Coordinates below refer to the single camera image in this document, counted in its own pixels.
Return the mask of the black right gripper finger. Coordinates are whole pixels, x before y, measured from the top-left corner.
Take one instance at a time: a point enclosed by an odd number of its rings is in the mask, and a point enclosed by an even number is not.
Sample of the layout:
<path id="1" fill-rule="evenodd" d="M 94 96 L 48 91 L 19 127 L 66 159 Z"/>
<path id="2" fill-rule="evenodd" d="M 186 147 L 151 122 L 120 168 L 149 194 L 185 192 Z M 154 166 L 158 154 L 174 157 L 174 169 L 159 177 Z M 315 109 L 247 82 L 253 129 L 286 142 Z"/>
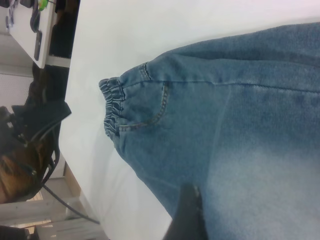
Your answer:
<path id="1" fill-rule="evenodd" d="M 193 184 L 184 184 L 180 189 L 176 214 L 163 237 L 164 240 L 207 240 L 202 196 Z"/>

